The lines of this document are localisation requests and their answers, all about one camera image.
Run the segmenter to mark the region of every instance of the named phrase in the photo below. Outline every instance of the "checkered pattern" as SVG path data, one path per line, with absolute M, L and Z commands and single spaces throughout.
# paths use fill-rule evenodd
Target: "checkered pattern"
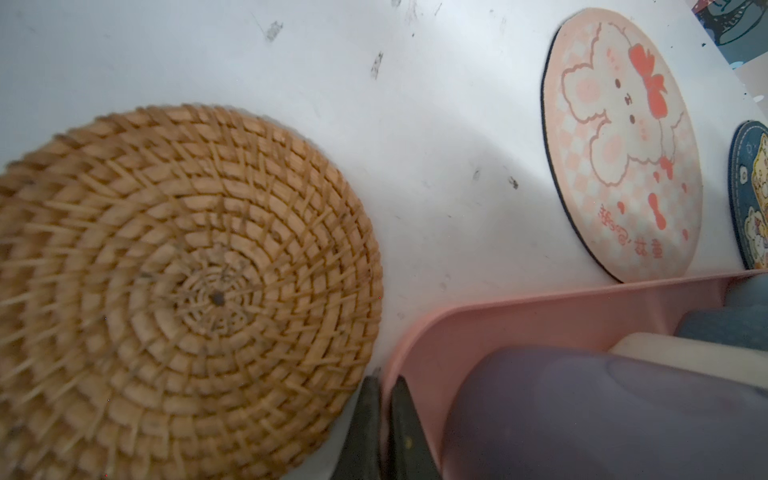
M 544 95 L 547 139 L 556 181 L 579 234 L 612 275 L 624 282 L 680 276 L 696 251 L 702 215 L 698 150 L 687 112 L 674 129 L 672 179 L 657 165 L 630 161 L 621 183 L 607 187 L 598 180 L 590 162 L 590 141 L 602 119 L 588 124 L 578 122 L 563 96 L 562 72 L 589 61 L 598 22 L 612 22 L 626 28 L 627 36 L 646 45 L 659 67 L 668 72 L 658 50 L 637 27 L 617 14 L 603 12 L 587 11 L 574 17 L 558 33 L 552 49 Z M 667 94 L 680 97 L 671 75 L 664 76 Z M 659 211 L 667 221 L 663 230 L 658 228 L 650 208 L 650 194 L 657 195 Z M 619 202 L 624 204 L 624 213 L 618 207 Z M 603 225 L 601 207 L 610 213 L 615 225 L 626 229 L 629 241 L 625 245 L 620 244 L 617 230 Z M 645 242 L 646 256 L 636 251 L 639 240 Z M 653 240 L 658 241 L 661 258 L 654 256 Z

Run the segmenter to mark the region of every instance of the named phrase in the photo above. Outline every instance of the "pink cartoon coaster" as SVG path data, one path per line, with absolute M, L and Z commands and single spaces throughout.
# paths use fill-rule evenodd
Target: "pink cartoon coaster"
M 542 107 L 555 183 L 591 255 L 622 282 L 682 276 L 699 240 L 701 171 L 656 46 L 617 13 L 576 14 L 554 39 Z

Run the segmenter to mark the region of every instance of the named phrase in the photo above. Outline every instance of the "pink plastic tray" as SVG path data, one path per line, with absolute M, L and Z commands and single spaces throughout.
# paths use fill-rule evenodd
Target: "pink plastic tray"
M 453 399 L 489 353 L 521 345 L 606 351 L 630 333 L 672 334 L 685 313 L 723 306 L 727 286 L 756 273 L 625 283 L 437 312 L 414 324 L 395 348 L 382 378 L 385 415 L 389 391 L 403 375 L 441 468 L 443 429 Z M 452 479 L 450 472 L 443 475 Z

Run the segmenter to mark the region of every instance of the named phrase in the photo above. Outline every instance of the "cartoon character print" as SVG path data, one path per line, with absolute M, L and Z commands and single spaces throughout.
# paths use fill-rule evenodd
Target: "cartoon character print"
M 744 221 L 744 233 L 750 246 L 750 253 L 755 261 L 755 268 L 765 268 L 768 265 L 768 232 L 763 212 L 750 207 Z
M 760 20 L 768 11 L 768 2 L 766 0 L 699 0 L 693 10 L 701 26 L 715 41 L 715 45 L 727 45 L 760 25 Z M 742 47 L 737 51 L 748 51 L 748 49 Z
M 674 161 L 673 128 L 684 107 L 681 99 L 666 96 L 664 74 L 655 64 L 642 44 L 632 44 L 616 25 L 601 23 L 590 63 L 563 72 L 563 95 L 574 117 L 582 123 L 602 118 L 590 142 L 590 161 L 607 186 L 624 179 L 629 161 Z
M 757 196 L 757 203 L 763 211 L 768 211 L 768 135 L 760 137 L 760 149 L 755 155 L 752 169 L 752 188 Z

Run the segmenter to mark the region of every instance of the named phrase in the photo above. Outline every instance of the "dirt mark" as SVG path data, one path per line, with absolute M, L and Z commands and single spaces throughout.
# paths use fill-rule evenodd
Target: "dirt mark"
M 277 38 L 277 35 L 280 34 L 280 31 L 283 30 L 283 24 L 279 22 L 272 22 L 272 25 L 266 30 L 266 33 L 264 34 L 264 37 L 269 43 L 272 43 L 275 41 L 275 38 Z
M 382 58 L 384 58 L 384 52 L 380 51 L 376 56 L 376 59 L 373 61 L 373 66 L 371 67 L 371 78 L 374 80 L 379 78 L 379 68 L 382 66 Z
M 408 10 L 406 11 L 406 24 L 411 25 L 413 22 L 419 20 L 419 6 L 416 4 L 416 0 L 408 0 Z

